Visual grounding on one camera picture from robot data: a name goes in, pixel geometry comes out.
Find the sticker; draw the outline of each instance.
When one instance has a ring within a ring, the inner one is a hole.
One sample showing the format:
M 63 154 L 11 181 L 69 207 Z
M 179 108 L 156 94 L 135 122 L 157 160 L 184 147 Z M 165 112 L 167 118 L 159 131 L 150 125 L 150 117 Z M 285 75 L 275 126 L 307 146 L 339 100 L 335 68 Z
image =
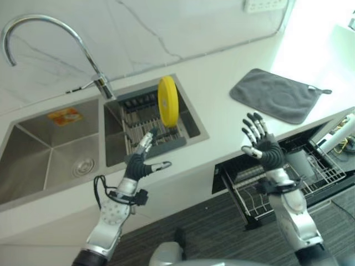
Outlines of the sticker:
M 58 126 L 65 126 L 83 118 L 83 116 L 72 107 L 52 112 L 47 116 Z

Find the gray towel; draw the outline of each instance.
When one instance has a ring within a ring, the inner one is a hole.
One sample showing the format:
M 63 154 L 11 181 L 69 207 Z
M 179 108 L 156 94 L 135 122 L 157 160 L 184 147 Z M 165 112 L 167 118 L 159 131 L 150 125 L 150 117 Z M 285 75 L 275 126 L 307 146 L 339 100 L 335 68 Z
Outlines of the gray towel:
M 321 94 L 321 90 L 311 90 L 308 86 L 261 69 L 252 69 L 231 89 L 230 96 L 265 114 L 290 124 L 300 124 Z

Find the chrome faucet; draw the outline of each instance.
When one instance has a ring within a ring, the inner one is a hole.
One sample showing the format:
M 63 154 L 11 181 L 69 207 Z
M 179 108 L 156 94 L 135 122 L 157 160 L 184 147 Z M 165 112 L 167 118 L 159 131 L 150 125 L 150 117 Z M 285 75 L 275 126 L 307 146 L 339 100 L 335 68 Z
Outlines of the chrome faucet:
M 86 58 L 89 60 L 91 66 L 93 67 L 93 69 L 96 72 L 96 75 L 93 76 L 92 81 L 83 86 L 80 87 L 79 89 L 85 89 L 88 86 L 90 86 L 91 84 L 95 84 L 98 89 L 100 90 L 102 96 L 107 99 L 107 100 L 114 100 L 115 96 L 113 94 L 111 85 L 109 83 L 109 81 L 107 80 L 106 76 L 104 75 L 104 73 L 102 73 L 98 67 L 98 65 L 95 63 L 94 59 L 92 58 L 92 56 L 89 53 L 89 50 L 87 48 L 87 46 L 84 44 L 83 40 L 81 39 L 81 37 L 79 36 L 78 33 L 76 33 L 70 26 L 68 26 L 67 24 L 65 24 L 64 22 L 56 19 L 56 18 L 52 18 L 50 16 L 46 16 L 46 15 L 41 15 L 41 14 L 28 14 L 28 15 L 22 15 L 19 17 L 14 18 L 13 20 L 9 21 L 5 27 L 2 29 L 1 31 L 1 48 L 3 50 L 4 56 L 7 60 L 7 62 L 11 65 L 11 66 L 15 66 L 17 63 L 12 55 L 12 53 L 10 52 L 9 49 L 9 40 L 10 40 L 10 36 L 13 32 L 13 30 L 18 27 L 21 24 L 24 24 L 26 22 L 30 22 L 30 21 L 44 21 L 44 22 L 48 22 L 54 25 L 57 25 L 59 27 L 61 27 L 62 29 L 64 29 L 66 32 L 68 32 L 79 44 L 81 50 L 83 51 L 83 53 L 85 54 Z M 67 93 L 71 93 L 74 91 L 77 91 L 79 89 L 74 89 L 71 91 L 67 91 Z

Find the marble wall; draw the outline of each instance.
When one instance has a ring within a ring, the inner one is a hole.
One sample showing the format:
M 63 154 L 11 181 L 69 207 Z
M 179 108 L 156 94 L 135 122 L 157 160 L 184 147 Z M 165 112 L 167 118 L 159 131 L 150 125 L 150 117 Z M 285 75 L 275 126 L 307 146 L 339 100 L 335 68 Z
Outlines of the marble wall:
M 243 0 L 3 0 L 0 28 L 26 13 L 58 18 L 83 38 L 109 79 L 163 67 L 278 30 L 283 10 L 247 14 Z M 0 115 L 90 81 L 90 64 L 65 31 L 43 22 L 17 28 L 0 57 Z

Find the silver robotic arm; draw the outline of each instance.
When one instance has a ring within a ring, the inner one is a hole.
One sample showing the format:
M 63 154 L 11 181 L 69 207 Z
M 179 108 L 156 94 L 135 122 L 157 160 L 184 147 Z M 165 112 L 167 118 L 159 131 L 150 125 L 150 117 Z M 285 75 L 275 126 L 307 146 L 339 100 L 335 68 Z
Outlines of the silver robotic arm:
M 95 178 L 94 184 L 97 184 L 101 178 L 108 198 L 100 202 L 100 218 L 85 246 L 79 252 L 73 262 L 73 266 L 104 266 L 111 259 L 116 248 L 124 222 L 132 213 L 133 205 L 144 205 L 148 199 L 147 192 L 140 190 L 136 192 L 138 181 L 153 172 L 165 169 L 171 166 L 171 162 L 157 163 L 154 165 L 145 165 L 144 160 L 149 152 L 152 141 L 156 135 L 156 130 L 148 132 L 140 141 L 136 152 L 130 158 L 124 177 L 115 190 L 107 192 L 104 176 Z
M 338 266 L 336 260 L 325 249 L 323 238 L 307 212 L 306 199 L 291 180 L 283 165 L 285 157 L 262 117 L 258 113 L 247 114 L 251 120 L 243 120 L 248 129 L 243 128 L 252 146 L 243 146 L 242 151 L 258 159 L 266 171 L 261 183 L 262 193 L 268 194 L 271 207 L 275 211 L 277 223 L 293 249 L 300 265 Z

